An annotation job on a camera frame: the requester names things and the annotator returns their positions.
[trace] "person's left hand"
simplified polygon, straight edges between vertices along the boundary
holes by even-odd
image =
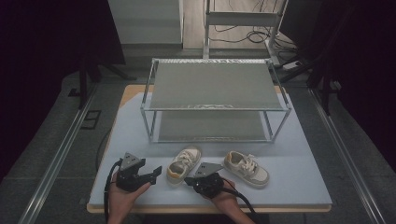
[[[116,186],[117,172],[111,180],[110,191],[108,192],[108,224],[122,223],[134,206],[134,201],[151,186],[150,183],[144,184],[135,192],[127,192]]]

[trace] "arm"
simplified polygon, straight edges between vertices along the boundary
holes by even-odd
[[[134,206],[134,201],[151,186],[150,183],[146,183],[135,192],[127,192],[116,186],[116,180],[117,173],[113,175],[108,193],[109,213],[107,224],[121,224]]]
[[[234,186],[235,183],[233,181],[224,180],[224,188],[233,189]],[[232,194],[221,192],[210,201],[220,210],[220,212],[225,214],[236,224],[254,224],[254,222],[241,210],[236,197]]]

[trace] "white sneaker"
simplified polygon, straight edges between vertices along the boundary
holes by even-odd
[[[239,176],[250,186],[262,188],[268,183],[270,176],[252,158],[254,158],[252,155],[246,156],[240,152],[231,151],[224,158],[224,168]]]
[[[200,159],[201,150],[197,147],[189,146],[181,150],[168,166],[168,182],[174,186],[181,184]]]

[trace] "white wall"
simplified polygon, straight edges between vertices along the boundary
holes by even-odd
[[[182,43],[182,0],[108,0],[121,44]]]

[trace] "shoelace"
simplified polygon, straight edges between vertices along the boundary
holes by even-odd
[[[188,151],[181,152],[180,156],[177,158],[178,161],[181,161],[184,165],[191,166],[192,165],[192,155]]]
[[[244,157],[245,164],[242,164],[241,167],[242,167],[243,173],[245,175],[253,175],[254,174],[254,169],[257,166],[257,162],[255,162],[252,158],[254,158],[253,155],[248,155],[248,156]]]

